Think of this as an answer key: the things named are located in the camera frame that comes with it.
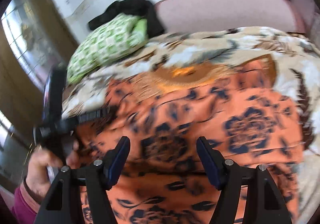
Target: orange floral cloth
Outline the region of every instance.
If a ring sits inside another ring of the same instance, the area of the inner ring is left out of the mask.
[[[209,223],[220,192],[209,184],[196,153],[200,136],[239,165],[268,165],[295,220],[295,167],[302,160],[297,110],[290,98],[271,89],[260,61],[214,83],[141,102],[132,79],[109,84],[106,104],[119,107],[115,121],[77,129],[92,160],[103,157],[122,136],[130,138],[122,175],[107,192],[119,224]],[[85,187],[81,198],[85,221],[92,223]],[[243,187],[235,223],[242,222],[245,201]]]

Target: black garment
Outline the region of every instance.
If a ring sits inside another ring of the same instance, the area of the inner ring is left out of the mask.
[[[164,28],[157,18],[153,4],[148,0],[122,0],[112,3],[100,16],[92,19],[88,25],[91,30],[113,20],[118,14],[135,15],[147,19],[147,33],[149,38],[164,33]]]

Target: hand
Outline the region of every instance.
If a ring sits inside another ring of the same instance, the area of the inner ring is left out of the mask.
[[[76,152],[78,149],[79,143],[78,141],[75,141],[73,144],[73,151],[66,159],[67,165],[72,169],[79,168],[81,164],[79,155]],[[37,147],[28,164],[26,184],[38,197],[39,201],[45,197],[51,186],[48,178],[47,166],[61,168],[63,163],[51,151]]]

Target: metal screw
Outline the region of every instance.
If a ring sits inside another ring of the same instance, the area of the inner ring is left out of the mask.
[[[61,171],[62,171],[62,172],[67,172],[67,171],[69,171],[69,169],[70,169],[70,167],[67,166],[67,165],[65,165],[65,166],[63,166],[63,167],[61,168]]]
[[[102,165],[102,160],[101,160],[101,159],[97,159],[97,160],[95,160],[95,161],[93,162],[93,164],[94,164],[95,166],[100,166],[100,165]]]
[[[233,165],[233,161],[231,159],[227,159],[224,161],[226,165]]]
[[[260,165],[259,165],[259,169],[260,169],[261,171],[265,171],[265,170],[267,169],[267,167],[266,167],[265,164],[260,164]]]

